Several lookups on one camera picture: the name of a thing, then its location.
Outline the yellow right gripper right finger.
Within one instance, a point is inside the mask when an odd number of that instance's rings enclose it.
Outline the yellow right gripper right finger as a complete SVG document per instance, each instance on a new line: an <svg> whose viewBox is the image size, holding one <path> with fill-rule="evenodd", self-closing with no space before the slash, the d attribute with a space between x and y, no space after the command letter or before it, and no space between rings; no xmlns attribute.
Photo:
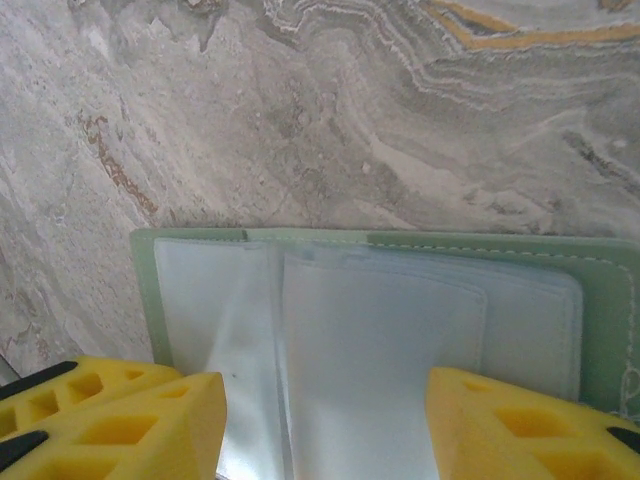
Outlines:
<svg viewBox="0 0 640 480"><path fill-rule="evenodd" d="M639 428L588 406L449 367L427 423L442 479L636 479Z"/></svg>

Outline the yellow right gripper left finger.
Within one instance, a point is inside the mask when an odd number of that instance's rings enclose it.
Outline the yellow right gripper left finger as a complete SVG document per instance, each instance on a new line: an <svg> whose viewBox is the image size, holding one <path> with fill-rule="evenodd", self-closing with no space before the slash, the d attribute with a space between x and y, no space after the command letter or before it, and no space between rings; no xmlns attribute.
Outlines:
<svg viewBox="0 0 640 480"><path fill-rule="evenodd" d="M79 357L1 389L4 479L213 479L227 419L218 372Z"/></svg>

